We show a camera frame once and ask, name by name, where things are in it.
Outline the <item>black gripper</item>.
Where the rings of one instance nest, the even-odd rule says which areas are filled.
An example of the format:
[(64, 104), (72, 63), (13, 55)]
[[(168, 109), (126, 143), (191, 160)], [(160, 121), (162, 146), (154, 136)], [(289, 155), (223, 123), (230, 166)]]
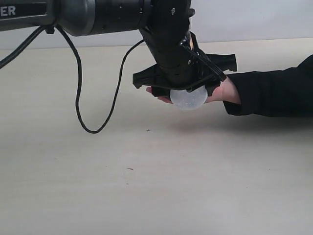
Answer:
[(206, 54), (198, 46), (194, 33), (188, 31), (176, 43), (142, 33), (156, 64), (133, 74), (133, 85), (150, 86), (153, 97), (172, 103), (170, 90), (194, 91), (205, 86), (207, 95), (226, 79), (225, 71), (237, 71), (234, 54)]

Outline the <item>black sleeved forearm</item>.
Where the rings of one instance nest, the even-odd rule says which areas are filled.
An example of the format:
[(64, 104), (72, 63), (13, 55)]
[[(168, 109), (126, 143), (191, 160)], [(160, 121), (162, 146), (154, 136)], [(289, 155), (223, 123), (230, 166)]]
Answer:
[(240, 104), (224, 101), (234, 116), (313, 116), (313, 57), (285, 70), (250, 71), (229, 76), (239, 94)]

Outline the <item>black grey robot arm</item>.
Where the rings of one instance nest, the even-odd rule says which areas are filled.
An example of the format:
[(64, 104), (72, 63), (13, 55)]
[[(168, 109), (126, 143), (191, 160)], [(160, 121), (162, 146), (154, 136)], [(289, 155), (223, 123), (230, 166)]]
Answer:
[(189, 0), (3, 0), (0, 29), (58, 27), (72, 36), (138, 30), (156, 64), (133, 75), (136, 88), (154, 96), (171, 91), (209, 94), (236, 71), (234, 54), (206, 54), (190, 31), (195, 11)]

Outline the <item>open bare human hand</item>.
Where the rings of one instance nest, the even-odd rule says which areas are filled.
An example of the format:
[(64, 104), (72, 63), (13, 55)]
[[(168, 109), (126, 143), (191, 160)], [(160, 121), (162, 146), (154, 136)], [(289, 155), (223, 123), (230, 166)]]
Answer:
[(234, 104), (241, 104), (237, 88), (229, 77), (220, 83), (220, 85), (213, 91), (212, 95), (207, 98), (205, 103), (214, 101), (225, 101)]

